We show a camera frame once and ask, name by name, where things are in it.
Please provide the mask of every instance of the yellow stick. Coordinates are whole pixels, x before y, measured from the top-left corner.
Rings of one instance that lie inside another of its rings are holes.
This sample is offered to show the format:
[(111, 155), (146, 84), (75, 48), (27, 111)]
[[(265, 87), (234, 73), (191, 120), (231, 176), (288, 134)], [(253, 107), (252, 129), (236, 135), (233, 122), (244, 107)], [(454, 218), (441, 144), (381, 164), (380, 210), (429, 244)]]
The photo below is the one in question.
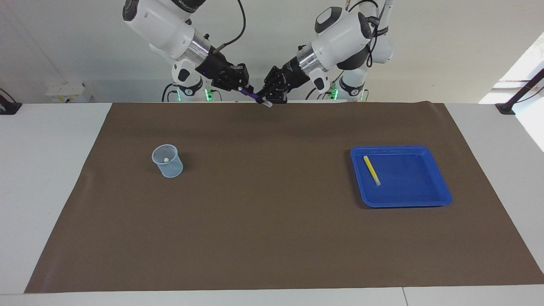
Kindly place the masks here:
[(380, 179), (378, 179), (378, 175), (376, 174), (376, 170), (374, 170), (374, 167), (372, 167), (372, 163), (370, 162), (370, 159), (368, 159), (368, 156), (364, 157), (364, 162), (367, 164), (368, 170), (370, 171), (370, 174), (372, 174), (372, 177), (374, 178), (374, 181), (376, 182), (376, 186), (380, 186)]

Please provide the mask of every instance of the small white object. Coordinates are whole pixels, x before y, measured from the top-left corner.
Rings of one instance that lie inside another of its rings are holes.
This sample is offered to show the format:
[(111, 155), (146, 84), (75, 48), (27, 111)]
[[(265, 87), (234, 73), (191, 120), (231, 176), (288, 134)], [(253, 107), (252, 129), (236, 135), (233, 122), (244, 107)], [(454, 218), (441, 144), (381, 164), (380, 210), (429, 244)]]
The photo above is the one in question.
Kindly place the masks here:
[(92, 93), (81, 83), (55, 85), (45, 95), (53, 103), (88, 103), (92, 97)]
[(264, 106), (268, 107), (268, 108), (272, 108), (272, 105), (273, 105), (272, 102), (270, 102), (270, 101), (265, 101), (265, 102), (263, 102), (262, 104), (263, 104)]

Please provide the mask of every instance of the purple marker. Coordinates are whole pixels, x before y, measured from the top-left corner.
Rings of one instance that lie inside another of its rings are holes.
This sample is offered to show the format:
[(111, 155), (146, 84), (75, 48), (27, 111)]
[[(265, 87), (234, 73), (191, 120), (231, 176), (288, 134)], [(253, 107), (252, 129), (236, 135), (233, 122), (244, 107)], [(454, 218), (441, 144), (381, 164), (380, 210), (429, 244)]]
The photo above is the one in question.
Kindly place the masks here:
[(240, 92), (248, 97), (251, 97), (255, 100), (259, 99), (259, 95), (257, 94), (254, 94), (254, 93), (250, 93), (249, 91), (245, 90), (244, 88), (241, 88), (240, 89)]

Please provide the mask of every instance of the clear plastic cup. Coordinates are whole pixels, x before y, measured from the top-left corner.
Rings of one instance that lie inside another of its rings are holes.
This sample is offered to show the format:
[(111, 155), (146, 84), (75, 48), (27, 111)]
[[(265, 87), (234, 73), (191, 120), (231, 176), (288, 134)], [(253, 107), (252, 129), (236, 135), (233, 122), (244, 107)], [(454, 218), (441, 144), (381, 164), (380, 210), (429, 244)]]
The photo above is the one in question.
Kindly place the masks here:
[(178, 156), (177, 148), (171, 144), (163, 144), (156, 148), (151, 154), (151, 159), (165, 178), (175, 178), (183, 171), (183, 163)]

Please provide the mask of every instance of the green light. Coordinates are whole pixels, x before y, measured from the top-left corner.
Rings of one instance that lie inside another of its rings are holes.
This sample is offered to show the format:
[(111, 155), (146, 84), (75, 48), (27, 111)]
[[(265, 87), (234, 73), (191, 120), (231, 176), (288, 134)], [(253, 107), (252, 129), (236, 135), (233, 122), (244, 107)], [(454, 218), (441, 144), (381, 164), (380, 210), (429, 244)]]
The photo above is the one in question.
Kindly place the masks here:
[(333, 99), (333, 100), (338, 99), (338, 89), (337, 89), (337, 88), (335, 88), (335, 89), (332, 91), (331, 99)]
[(329, 91), (331, 92), (329, 94), (329, 99), (331, 100), (338, 99), (338, 89), (336, 88), (336, 86), (334, 86), (334, 84), (331, 85), (331, 88), (329, 89)]
[(208, 102), (213, 101), (213, 92), (208, 89), (206, 89), (206, 99), (208, 100)]

